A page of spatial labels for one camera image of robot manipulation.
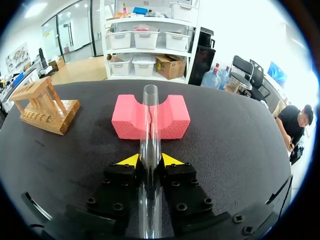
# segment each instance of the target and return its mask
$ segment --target wooden floor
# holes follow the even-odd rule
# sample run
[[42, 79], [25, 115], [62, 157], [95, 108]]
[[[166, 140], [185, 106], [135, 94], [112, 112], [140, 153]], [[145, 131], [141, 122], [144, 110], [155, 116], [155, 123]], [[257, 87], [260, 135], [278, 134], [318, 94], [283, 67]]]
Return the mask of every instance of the wooden floor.
[[98, 56], [66, 64], [52, 76], [52, 84], [102, 81], [106, 78], [104, 57]]

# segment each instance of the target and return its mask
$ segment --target man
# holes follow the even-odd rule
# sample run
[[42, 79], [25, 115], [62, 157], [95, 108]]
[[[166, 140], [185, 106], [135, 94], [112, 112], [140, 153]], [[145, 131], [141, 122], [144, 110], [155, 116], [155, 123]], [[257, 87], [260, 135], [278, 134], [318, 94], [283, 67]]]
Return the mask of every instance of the man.
[[293, 105], [289, 105], [275, 118], [288, 151], [292, 152], [294, 150], [305, 132], [305, 126], [310, 125], [313, 119], [314, 112], [310, 105], [305, 105], [302, 111]]

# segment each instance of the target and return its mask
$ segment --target ceiling light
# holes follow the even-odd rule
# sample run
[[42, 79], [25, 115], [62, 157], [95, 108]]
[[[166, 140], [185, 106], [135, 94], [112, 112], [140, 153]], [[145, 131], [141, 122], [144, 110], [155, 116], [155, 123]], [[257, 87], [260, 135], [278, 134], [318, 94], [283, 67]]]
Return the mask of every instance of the ceiling light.
[[30, 17], [38, 15], [47, 5], [48, 5], [48, 3], [43, 2], [43, 3], [38, 3], [38, 4], [31, 6], [29, 8], [29, 10], [26, 12], [24, 17], [30, 18]]

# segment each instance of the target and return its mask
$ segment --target shelving unit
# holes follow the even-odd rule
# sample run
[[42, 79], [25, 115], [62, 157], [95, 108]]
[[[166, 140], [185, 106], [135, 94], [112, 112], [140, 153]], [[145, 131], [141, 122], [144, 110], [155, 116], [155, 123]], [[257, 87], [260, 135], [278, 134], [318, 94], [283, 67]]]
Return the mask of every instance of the shelving unit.
[[[196, 22], [188, 22], [177, 20], [173, 18], [164, 18], [164, 17], [144, 17], [144, 16], [132, 16], [127, 18], [114, 18], [116, 12], [121, 12], [121, 7], [123, 5], [122, 0], [100, 0], [100, 27], [102, 34], [102, 48], [103, 48], [103, 57], [105, 62], [105, 70], [107, 74], [107, 78], [109, 80], [119, 80], [119, 79], [127, 79], [127, 80], [156, 80], [156, 81], [168, 81], [174, 83], [187, 84], [189, 82], [189, 78], [192, 71], [192, 66], [195, 60], [199, 35], [200, 35], [200, 21], [199, 16], [201, 15], [201, 1], [200, 0], [184, 0], [179, 1], [180, 3], [187, 3], [191, 6], [196, 6], [198, 10], [198, 16]], [[133, 0], [129, 2], [125, 2], [127, 12], [131, 12], [133, 10], [133, 6], [135, 7], [145, 7], [147, 9], [152, 9], [153, 12], [165, 12], [170, 17], [170, 0], [162, 0], [159, 2], [158, 0], [149, 0], [147, 1], [148, 5], [144, 6], [146, 1], [141, 0]], [[160, 34], [163, 32], [176, 32], [177, 29], [182, 29], [183, 34], [189, 35], [189, 42], [187, 49], [189, 51], [177, 51], [170, 50], [166, 48], [166, 42], [164, 37], [158, 38], [158, 42], [155, 49], [138, 49], [135, 47], [135, 41], [131, 41], [130, 48], [121, 48], [121, 49], [112, 49], [109, 40], [108, 40], [108, 31], [113, 28], [114, 32], [120, 31], [133, 31], [133, 26], [139, 23], [154, 25], [160, 28]], [[114, 76], [112, 75], [111, 67], [109, 65], [109, 61], [107, 60], [108, 55], [118, 55], [118, 54], [168, 54], [168, 55], [176, 55], [185, 59], [186, 61], [186, 71], [185, 76], [174, 78], [174, 79], [166, 79], [164, 76], [157, 73], [153, 70], [152, 76], [136, 76], [134, 66], [132, 66], [132, 71], [129, 75], [124, 76]]]
[[110, 25], [110, 24], [131, 23], [131, 22], [160, 22], [160, 23], [184, 25], [184, 26], [189, 26], [189, 27], [193, 27], [193, 28], [197, 27], [197, 25], [193, 22], [181, 21], [181, 20], [176, 20], [173, 18], [140, 17], [140, 16], [111, 19], [111, 20], [104, 21], [104, 24]]
[[152, 76], [136, 76], [135, 75], [135, 70], [132, 69], [130, 74], [127, 76], [112, 76], [111, 75], [111, 80], [116, 80], [116, 79], [127, 79], [127, 80], [134, 80], [134, 79], [140, 79], [140, 80], [156, 80], [156, 81], [168, 81], [168, 82], [173, 82], [173, 83], [179, 83], [179, 84], [185, 84], [186, 83], [186, 78], [184, 76], [174, 78], [174, 79], [166, 79], [164, 76], [160, 75], [156, 71], [153, 72]]
[[176, 51], [176, 50], [170, 50], [166, 49], [165, 44], [158, 44], [156, 46], [156, 49], [139, 49], [136, 48], [135, 44], [131, 44], [130, 48], [121, 48], [121, 49], [108, 49], [106, 51], [106, 54], [126, 54], [126, 53], [150, 53], [150, 54], [171, 54], [171, 55], [177, 55], [177, 56], [183, 56], [191, 58], [191, 53], [187, 51]]

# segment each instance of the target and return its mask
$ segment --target computer monitor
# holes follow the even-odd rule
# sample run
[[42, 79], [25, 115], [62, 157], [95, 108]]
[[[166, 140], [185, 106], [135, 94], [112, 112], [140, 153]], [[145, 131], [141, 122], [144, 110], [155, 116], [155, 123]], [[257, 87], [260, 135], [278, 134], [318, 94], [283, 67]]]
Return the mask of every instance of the computer monitor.
[[284, 87], [287, 75], [274, 62], [270, 63], [268, 74], [281, 86]]

